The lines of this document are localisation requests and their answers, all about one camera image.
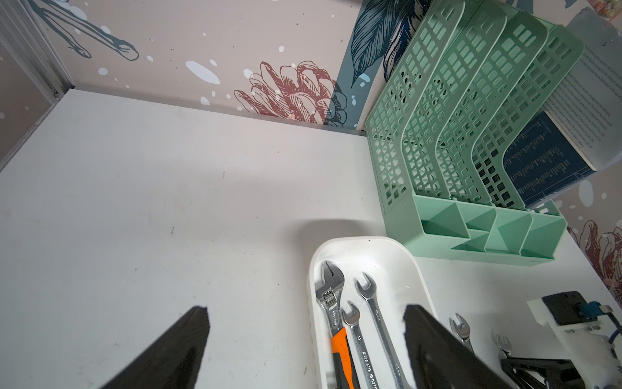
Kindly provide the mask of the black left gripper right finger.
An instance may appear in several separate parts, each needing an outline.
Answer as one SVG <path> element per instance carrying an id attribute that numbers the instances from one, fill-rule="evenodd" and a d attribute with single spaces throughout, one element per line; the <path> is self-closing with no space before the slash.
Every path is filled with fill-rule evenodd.
<path id="1" fill-rule="evenodd" d="M 408 305 L 405 342 L 417 388 L 508 388 L 423 306 Z"/>

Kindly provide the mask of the silver combination wrench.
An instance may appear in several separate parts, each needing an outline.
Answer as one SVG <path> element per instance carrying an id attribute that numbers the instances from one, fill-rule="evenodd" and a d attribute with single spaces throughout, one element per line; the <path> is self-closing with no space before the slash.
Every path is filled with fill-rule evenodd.
<path id="1" fill-rule="evenodd" d="M 367 387 L 372 389 L 379 389 L 377 375 L 374 372 L 374 368 L 369 356 L 369 351 L 367 350 L 361 331 L 361 313 L 353 302 L 348 301 L 348 305 L 351 308 L 349 312 L 342 310 L 343 322 L 345 322 L 345 324 L 347 324 L 351 328 L 351 332 L 353 333 L 357 355 L 364 371 L 364 377 L 367 383 Z"/>

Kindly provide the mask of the white plastic storage box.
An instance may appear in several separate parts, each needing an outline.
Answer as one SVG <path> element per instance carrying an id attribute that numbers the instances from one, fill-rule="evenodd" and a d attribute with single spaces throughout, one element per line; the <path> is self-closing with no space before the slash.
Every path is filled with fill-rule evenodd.
<path id="1" fill-rule="evenodd" d="M 322 244 L 309 265 L 307 294 L 311 336 L 314 342 L 316 386 L 335 388 L 335 368 L 327 315 L 317 303 L 315 290 L 322 283 L 322 264 L 335 264 L 344 275 L 341 306 L 350 312 L 353 303 L 361 313 L 360 327 L 380 388 L 395 387 L 392 369 L 379 339 L 369 305 L 356 291 L 356 284 L 367 285 L 366 277 L 377 284 L 377 303 L 390 339 L 403 369 L 408 387 L 415 380 L 405 343 L 404 313 L 409 305 L 420 305 L 431 315 L 437 311 L 416 259 L 397 241 L 386 237 L 335 238 Z"/>

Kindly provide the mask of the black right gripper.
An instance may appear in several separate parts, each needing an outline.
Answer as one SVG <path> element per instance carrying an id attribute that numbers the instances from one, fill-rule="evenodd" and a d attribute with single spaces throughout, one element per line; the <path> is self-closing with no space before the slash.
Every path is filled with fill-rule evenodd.
<path id="1" fill-rule="evenodd" d="M 501 369 L 518 388 L 584 389 L 586 384 L 568 359 L 502 358 Z"/>

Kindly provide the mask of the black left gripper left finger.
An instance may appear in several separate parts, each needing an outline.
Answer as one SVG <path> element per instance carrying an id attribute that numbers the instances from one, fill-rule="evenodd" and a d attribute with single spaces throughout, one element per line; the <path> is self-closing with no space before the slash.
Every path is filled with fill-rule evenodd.
<path id="1" fill-rule="evenodd" d="M 195 387 L 210 329 L 207 308 L 190 308 L 104 387 Z"/>

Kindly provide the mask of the orange handled adjustable wrench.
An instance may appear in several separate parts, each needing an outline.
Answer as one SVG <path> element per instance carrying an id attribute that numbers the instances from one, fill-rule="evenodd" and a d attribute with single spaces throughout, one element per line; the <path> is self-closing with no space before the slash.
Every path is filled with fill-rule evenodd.
<path id="1" fill-rule="evenodd" d="M 338 388 L 360 388 L 356 367 L 343 326 L 340 299 L 345 284 L 343 272 L 331 262 L 322 264 L 322 284 L 316 288 L 315 297 L 324 309 L 330 330 L 330 346 Z"/>

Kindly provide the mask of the green plastic file organizer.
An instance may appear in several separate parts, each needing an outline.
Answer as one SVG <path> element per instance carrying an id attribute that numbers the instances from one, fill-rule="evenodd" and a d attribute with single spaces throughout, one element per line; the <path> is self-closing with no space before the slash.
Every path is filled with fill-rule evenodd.
<path id="1" fill-rule="evenodd" d="M 436 1 L 365 124 L 387 235 L 416 257 L 552 261 L 566 221 L 528 210 L 503 160 L 583 51 L 498 1 Z"/>

